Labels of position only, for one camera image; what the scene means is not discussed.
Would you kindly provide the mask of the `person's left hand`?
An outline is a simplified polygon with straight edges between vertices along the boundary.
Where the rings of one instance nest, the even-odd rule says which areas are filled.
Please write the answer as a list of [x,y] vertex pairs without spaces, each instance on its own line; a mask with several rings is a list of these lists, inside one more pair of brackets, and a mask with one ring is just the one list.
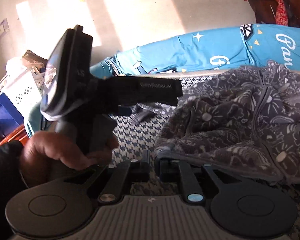
[[34,173],[43,170],[47,163],[54,160],[68,168],[83,170],[91,165],[110,163],[112,150],[118,146],[117,137],[112,134],[102,150],[85,155],[67,136],[56,132],[39,131],[24,146],[19,167],[24,173]]

